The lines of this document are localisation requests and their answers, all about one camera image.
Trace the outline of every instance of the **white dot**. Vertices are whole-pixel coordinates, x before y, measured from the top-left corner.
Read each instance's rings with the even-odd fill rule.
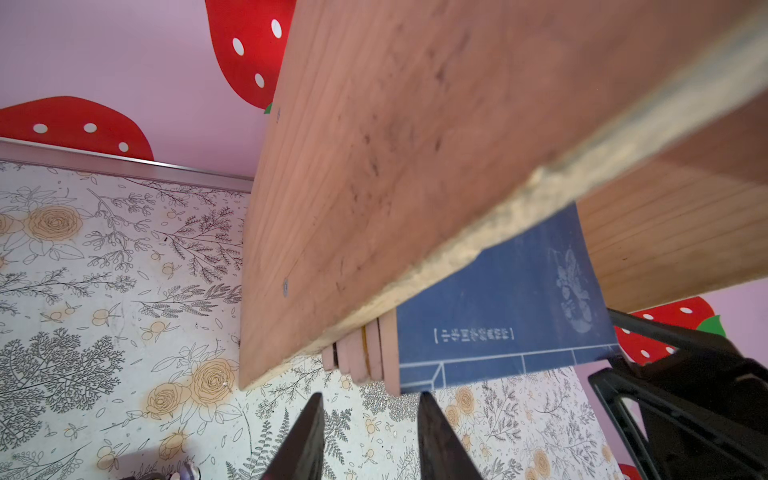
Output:
[[[274,19],[272,20],[272,33],[274,33],[277,38],[283,36],[283,27],[280,26],[280,22]]]
[[[235,47],[235,51],[239,56],[242,57],[243,54],[245,54],[245,47],[243,46],[243,42],[241,42],[239,38],[232,39],[232,46]]]

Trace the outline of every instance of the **white floral wallpaper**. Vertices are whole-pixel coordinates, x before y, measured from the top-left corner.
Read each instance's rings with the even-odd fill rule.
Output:
[[[0,163],[0,480],[259,478],[311,392],[324,477],[419,477],[416,396],[318,358],[237,389],[248,196]],[[485,478],[620,478],[572,369],[435,392]]]

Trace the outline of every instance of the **wooden plank edge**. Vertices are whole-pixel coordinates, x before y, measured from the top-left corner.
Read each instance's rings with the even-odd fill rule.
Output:
[[[766,87],[768,5],[763,3],[659,88],[550,167],[538,168],[526,185],[507,200],[465,227],[297,355],[318,353],[351,329],[469,265],[486,248],[533,227],[638,161],[747,103]],[[240,384],[240,388],[261,386],[289,366],[290,358],[250,384]]]

